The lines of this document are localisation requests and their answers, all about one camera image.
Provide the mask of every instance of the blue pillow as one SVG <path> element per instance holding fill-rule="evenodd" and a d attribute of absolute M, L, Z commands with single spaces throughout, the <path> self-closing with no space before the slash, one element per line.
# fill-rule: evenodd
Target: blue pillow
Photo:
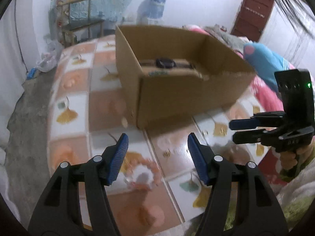
<path fill-rule="evenodd" d="M 289 61 L 261 43 L 244 45 L 244 59 L 255 69 L 271 90 L 278 93 L 276 71 L 289 70 Z"/>

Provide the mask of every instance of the wooden chair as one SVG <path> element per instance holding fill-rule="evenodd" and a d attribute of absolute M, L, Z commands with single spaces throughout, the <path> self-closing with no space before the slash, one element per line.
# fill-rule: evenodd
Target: wooden chair
<path fill-rule="evenodd" d="M 103 36 L 103 22 L 104 20 L 101 18 L 91 18 L 91 0 L 89 1 L 88 7 L 88 18 L 72 20 L 70 19 L 70 6 L 73 3 L 83 2 L 86 0 L 66 0 L 65 2 L 59 2 L 57 6 L 62 7 L 65 5 L 69 6 L 69 24 L 61 27 L 62 36 L 64 45 L 66 47 L 66 34 L 68 34 L 71 38 L 71 45 L 75 45 L 74 41 L 74 32 L 88 28 L 89 32 L 89 40 L 91 39 L 91 26 L 100 24 L 100 37 Z"/>

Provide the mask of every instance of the blue container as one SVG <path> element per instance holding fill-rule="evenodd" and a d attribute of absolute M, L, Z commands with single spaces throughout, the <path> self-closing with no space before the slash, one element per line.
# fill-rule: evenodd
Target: blue container
<path fill-rule="evenodd" d="M 150 0 L 147 10 L 147 17 L 158 19 L 163 17 L 164 5 L 166 0 Z"/>

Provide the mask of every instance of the blue plastic object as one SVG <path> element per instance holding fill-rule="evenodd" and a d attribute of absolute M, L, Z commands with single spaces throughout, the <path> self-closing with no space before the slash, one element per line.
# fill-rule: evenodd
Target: blue plastic object
<path fill-rule="evenodd" d="M 254 52 L 247 54 L 246 49 L 252 46 Z M 278 93 L 275 72 L 289 70 L 289 61 L 267 48 L 262 43 L 248 43 L 244 45 L 244 59 L 255 69 L 258 76 L 264 80 L 269 88 Z"/>
<path fill-rule="evenodd" d="M 126 134 L 122 135 L 116 144 L 116 152 L 114 158 L 109 164 L 108 185 L 111 185 L 118 176 L 123 160 L 128 150 L 129 140 Z"/>
<path fill-rule="evenodd" d="M 26 76 L 26 79 L 27 79 L 27 80 L 33 79 L 34 76 L 35 76 L 36 71 L 37 71 L 37 69 L 33 67 L 33 68 L 28 72 L 28 74 L 27 74 L 27 76 Z"/>
<path fill-rule="evenodd" d="M 159 19 L 163 17 L 166 0 L 150 0 L 146 15 L 148 18 Z"/>
<path fill-rule="evenodd" d="M 194 165 L 196 167 L 198 176 L 202 182 L 204 182 L 205 185 L 208 185 L 208 182 L 210 180 L 208 175 L 208 168 L 207 163 L 204 160 L 204 157 L 200 151 L 199 143 L 196 143 L 193 134 L 189 134 L 188 136 L 188 149 L 190 152 L 190 155 L 192 156 Z"/>
<path fill-rule="evenodd" d="M 231 130 L 251 130 L 259 127 L 260 122 L 255 118 L 242 119 L 242 120 L 231 120 L 229 128 Z"/>

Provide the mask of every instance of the patterned bed sheet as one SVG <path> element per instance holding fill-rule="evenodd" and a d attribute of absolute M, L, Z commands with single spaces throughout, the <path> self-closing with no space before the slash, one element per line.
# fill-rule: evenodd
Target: patterned bed sheet
<path fill-rule="evenodd" d="M 199 180 L 187 149 L 187 136 L 194 132 L 203 144 L 230 161 L 260 163 L 268 148 L 260 144 L 232 143 L 229 120 L 249 118 L 263 112 L 247 90 L 231 108 L 185 118 L 170 126 L 139 130 L 131 125 L 115 65 L 115 36 L 107 36 L 65 49 L 51 90 L 48 115 L 47 158 L 51 174 L 63 161 L 78 164 L 103 153 L 122 133 L 129 137 L 125 162 L 148 159 L 162 173 L 161 183 L 150 190 L 128 187 L 122 168 L 117 180 L 106 187 L 116 223 L 124 235 L 151 235 L 202 214 L 210 188 Z M 154 175 L 137 166 L 133 178 L 149 183 Z M 84 193 L 79 185 L 83 223 L 91 224 Z"/>

